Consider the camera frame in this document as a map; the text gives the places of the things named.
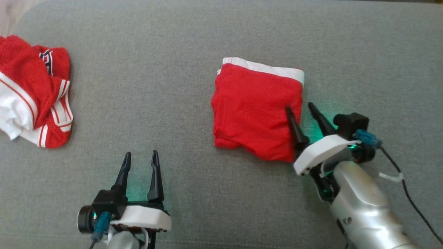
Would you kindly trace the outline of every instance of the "white cable tie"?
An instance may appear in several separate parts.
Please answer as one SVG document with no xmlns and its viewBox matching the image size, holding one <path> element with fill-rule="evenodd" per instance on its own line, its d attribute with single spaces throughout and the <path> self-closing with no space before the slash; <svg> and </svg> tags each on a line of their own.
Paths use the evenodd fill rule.
<svg viewBox="0 0 443 249">
<path fill-rule="evenodd" d="M 391 180 L 391 181 L 396 182 L 396 183 L 400 183 L 404 179 L 403 173 L 399 173 L 398 177 L 393 177 L 393 176 L 390 176 L 390 175 L 386 175 L 386 174 L 383 174 L 381 172 L 379 172 L 378 175 L 380 177 L 382 177 L 382 178 L 386 178 L 386 179 Z"/>
</svg>

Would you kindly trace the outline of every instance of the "logo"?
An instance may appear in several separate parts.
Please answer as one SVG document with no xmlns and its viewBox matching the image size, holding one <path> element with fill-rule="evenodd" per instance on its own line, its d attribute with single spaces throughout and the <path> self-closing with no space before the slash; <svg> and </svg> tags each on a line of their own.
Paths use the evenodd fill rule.
<svg viewBox="0 0 443 249">
<path fill-rule="evenodd" d="M 45 64 L 48 74 L 52 75 L 52 51 L 48 49 L 46 52 L 40 53 L 40 59 Z"/>
</svg>

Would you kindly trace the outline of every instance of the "gray fabric surface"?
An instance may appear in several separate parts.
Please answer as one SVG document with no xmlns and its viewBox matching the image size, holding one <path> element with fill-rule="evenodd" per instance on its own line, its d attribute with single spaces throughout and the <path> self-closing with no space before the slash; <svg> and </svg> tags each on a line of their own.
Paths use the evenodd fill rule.
<svg viewBox="0 0 443 249">
<path fill-rule="evenodd" d="M 345 245 L 310 178 L 289 164 L 213 146 L 210 100 L 222 58 L 306 72 L 304 99 L 328 118 L 360 112 L 406 175 L 412 198 L 443 234 L 443 6 L 349 1 L 54 1 L 16 31 L 67 48 L 69 143 L 38 148 L 0 134 L 0 243 L 87 248 L 81 206 L 111 187 L 132 152 L 129 199 L 146 196 L 159 151 L 173 229 L 158 248 L 337 248 Z M 307 109 L 302 127 L 320 138 Z M 364 166 L 408 234 L 439 248 L 381 155 Z"/>
</svg>

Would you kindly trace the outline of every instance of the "clothing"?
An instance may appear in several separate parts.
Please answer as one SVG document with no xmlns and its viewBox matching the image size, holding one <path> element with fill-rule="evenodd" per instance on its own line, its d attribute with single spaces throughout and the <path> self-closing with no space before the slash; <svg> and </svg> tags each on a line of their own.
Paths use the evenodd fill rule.
<svg viewBox="0 0 443 249">
<path fill-rule="evenodd" d="M 304 72 L 223 58 L 215 79 L 214 144 L 243 147 L 264 160 L 294 161 L 288 105 L 300 122 Z"/>
<path fill-rule="evenodd" d="M 0 129 L 40 147 L 65 144 L 73 120 L 69 73 L 66 49 L 0 37 Z"/>
</svg>

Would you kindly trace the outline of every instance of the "camera lens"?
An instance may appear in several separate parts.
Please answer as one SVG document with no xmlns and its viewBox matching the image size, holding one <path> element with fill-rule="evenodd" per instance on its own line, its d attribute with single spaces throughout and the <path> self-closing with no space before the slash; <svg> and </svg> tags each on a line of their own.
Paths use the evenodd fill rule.
<svg viewBox="0 0 443 249">
<path fill-rule="evenodd" d="M 81 233 L 93 233 L 95 225 L 95 213 L 92 206 L 83 206 L 77 215 L 77 228 Z"/>
</svg>

